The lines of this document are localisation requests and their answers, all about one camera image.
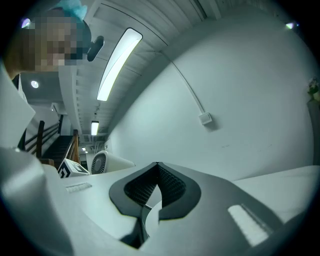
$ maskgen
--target staircase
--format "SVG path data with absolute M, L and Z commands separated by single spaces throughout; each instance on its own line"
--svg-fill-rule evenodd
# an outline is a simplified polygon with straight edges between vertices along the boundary
M 42 156 L 43 159 L 52 159 L 54 161 L 54 167 L 59 168 L 61 162 L 64 160 L 65 153 L 68 150 L 68 146 L 73 136 L 59 136 L 55 142 L 47 149 Z

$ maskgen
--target person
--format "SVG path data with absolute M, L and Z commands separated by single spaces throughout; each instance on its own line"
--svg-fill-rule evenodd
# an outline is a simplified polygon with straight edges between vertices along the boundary
M 80 0 L 62 0 L 16 31 L 0 59 L 0 147 L 16 147 L 35 115 L 20 74 L 57 71 L 59 66 L 76 65 L 88 53 L 86 12 Z

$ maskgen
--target fluorescent light tube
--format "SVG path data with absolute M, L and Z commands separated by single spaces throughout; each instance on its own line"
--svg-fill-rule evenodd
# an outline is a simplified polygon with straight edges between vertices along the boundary
M 142 35 L 132 28 L 128 28 L 124 32 L 105 67 L 96 98 L 97 100 L 107 101 L 119 72 L 141 39 Z
M 91 135 L 96 136 L 98 133 L 99 122 L 92 121 L 91 122 Z

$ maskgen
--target cable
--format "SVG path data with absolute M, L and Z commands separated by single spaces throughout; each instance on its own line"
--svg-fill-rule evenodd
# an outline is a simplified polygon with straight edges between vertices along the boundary
M 181 76 L 182 80 L 184 81 L 186 87 L 188 88 L 189 92 L 191 93 L 193 99 L 195 100 L 195 103 L 199 107 L 199 110 L 200 110 L 201 114 L 205 113 L 204 108 L 202 107 L 200 101 L 198 100 L 194 90 L 191 88 L 190 84 L 185 79 L 184 75 L 180 72 L 180 70 L 177 68 L 177 66 L 174 64 L 174 62 L 171 59 L 169 59 L 169 57 L 164 52 L 160 51 L 160 53 L 174 66 L 175 70 L 180 74 L 180 76 Z

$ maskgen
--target ceiling light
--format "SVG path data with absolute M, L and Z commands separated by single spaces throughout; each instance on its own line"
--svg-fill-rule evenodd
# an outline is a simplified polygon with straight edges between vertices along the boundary
M 288 23 L 288 24 L 286 24 L 286 27 L 289 29 L 292 29 L 294 27 L 294 24 L 292 22 Z
M 91 135 L 96 136 L 98 133 L 98 127 L 99 127 L 99 122 L 98 121 L 92 121 L 91 122 Z
M 21 28 L 24 28 L 24 27 L 29 26 L 30 22 L 31 22 L 30 19 L 26 18 L 26 19 L 22 22 Z
M 128 28 L 124 32 L 105 67 L 97 100 L 105 102 L 108 99 L 119 72 L 141 39 L 142 35 L 132 28 Z
M 39 84 L 38 84 L 37 81 L 32 81 L 32 82 L 31 82 L 31 86 L 32 86 L 33 88 L 38 88 L 38 87 L 39 87 Z

